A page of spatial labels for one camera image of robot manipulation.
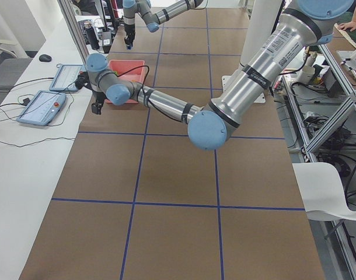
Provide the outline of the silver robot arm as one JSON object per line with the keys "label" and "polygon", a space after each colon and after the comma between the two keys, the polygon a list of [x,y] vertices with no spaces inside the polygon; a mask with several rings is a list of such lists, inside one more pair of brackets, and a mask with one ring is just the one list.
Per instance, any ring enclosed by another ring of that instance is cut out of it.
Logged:
{"label": "silver robot arm", "polygon": [[125,37],[124,42],[128,50],[131,50],[135,40],[135,15],[139,14],[144,21],[147,29],[154,33],[159,30],[159,26],[170,19],[182,14],[190,9],[198,8],[203,1],[200,0],[181,0],[176,3],[162,8],[161,10],[153,13],[151,11],[150,1],[135,1],[124,0],[123,1],[123,21]]}
{"label": "silver robot arm", "polygon": [[307,46],[332,40],[334,24],[351,1],[292,1],[280,14],[275,30],[253,58],[227,76],[220,97],[204,107],[169,96],[141,82],[123,80],[101,53],[90,54],[85,69],[100,114],[104,101],[120,106],[133,99],[188,126],[190,141],[203,150],[221,147],[240,126],[242,116]]}

